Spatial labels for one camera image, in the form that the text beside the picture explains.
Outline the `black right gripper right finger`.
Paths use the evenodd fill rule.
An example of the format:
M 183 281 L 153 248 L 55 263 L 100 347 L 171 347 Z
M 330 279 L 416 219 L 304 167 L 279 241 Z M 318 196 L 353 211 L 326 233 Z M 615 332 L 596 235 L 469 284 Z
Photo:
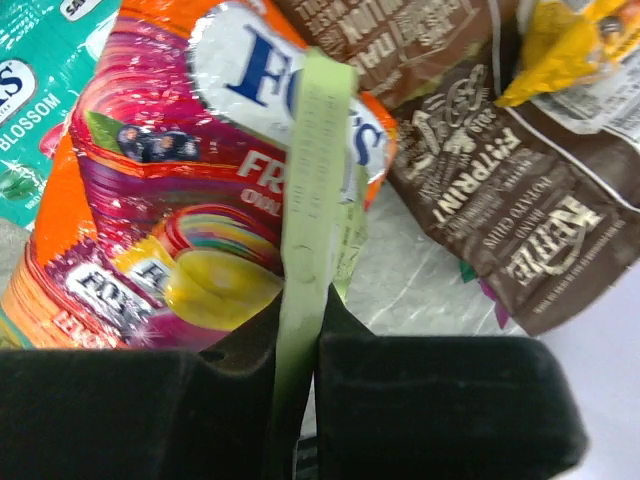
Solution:
M 382 336 L 336 292 L 318 343 L 323 479 L 551 479 L 588 436 L 541 342 L 511 336 Z

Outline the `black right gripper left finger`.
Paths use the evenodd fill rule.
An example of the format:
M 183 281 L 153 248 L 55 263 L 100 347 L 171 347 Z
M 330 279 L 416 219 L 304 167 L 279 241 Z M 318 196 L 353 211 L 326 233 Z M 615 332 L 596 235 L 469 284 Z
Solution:
M 5 479 L 272 479 L 273 302 L 202 352 L 5 350 Z

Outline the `light green snack packet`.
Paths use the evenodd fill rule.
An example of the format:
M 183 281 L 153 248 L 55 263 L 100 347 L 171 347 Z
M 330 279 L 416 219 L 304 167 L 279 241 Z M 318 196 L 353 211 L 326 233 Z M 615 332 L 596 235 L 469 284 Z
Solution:
M 285 273 L 275 346 L 266 476 L 285 479 L 300 431 L 314 369 L 335 250 L 343 191 L 349 185 L 352 67 L 316 48 L 296 77 L 287 154 L 281 257 Z

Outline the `orange fox's candy bag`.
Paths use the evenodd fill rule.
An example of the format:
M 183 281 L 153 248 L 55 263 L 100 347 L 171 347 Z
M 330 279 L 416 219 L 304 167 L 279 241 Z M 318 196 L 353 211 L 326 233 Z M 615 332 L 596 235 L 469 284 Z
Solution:
M 201 351 L 265 308 L 305 53 L 272 1 L 123 2 L 2 295 L 2 343 Z

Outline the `brown chips bag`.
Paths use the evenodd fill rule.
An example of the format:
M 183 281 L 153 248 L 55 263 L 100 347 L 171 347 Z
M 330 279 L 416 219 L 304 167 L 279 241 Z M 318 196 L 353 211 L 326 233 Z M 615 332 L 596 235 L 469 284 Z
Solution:
M 587 308 L 639 258 L 639 152 L 533 102 L 501 108 L 514 1 L 283 1 L 393 114 L 390 178 L 425 233 L 531 335 Z

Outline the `green fox's candy bag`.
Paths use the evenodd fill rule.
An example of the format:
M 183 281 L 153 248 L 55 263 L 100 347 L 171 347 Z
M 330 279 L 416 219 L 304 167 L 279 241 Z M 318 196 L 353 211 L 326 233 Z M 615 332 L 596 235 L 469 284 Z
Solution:
M 1 4 L 1 216 L 32 229 L 69 112 L 92 77 L 117 1 Z

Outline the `yellow candy packet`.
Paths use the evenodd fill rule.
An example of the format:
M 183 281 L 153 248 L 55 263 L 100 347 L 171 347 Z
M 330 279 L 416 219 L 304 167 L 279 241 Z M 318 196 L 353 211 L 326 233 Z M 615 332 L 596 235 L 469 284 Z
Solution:
M 530 102 L 577 134 L 639 141 L 638 0 L 539 1 L 497 104 Z

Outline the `green chips bag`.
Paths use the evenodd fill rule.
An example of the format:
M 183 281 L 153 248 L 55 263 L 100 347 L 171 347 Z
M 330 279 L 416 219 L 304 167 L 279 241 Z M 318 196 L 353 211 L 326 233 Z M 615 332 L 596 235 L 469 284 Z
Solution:
M 463 260 L 459 261 L 459 270 L 464 283 L 471 282 L 477 278 L 474 268 Z

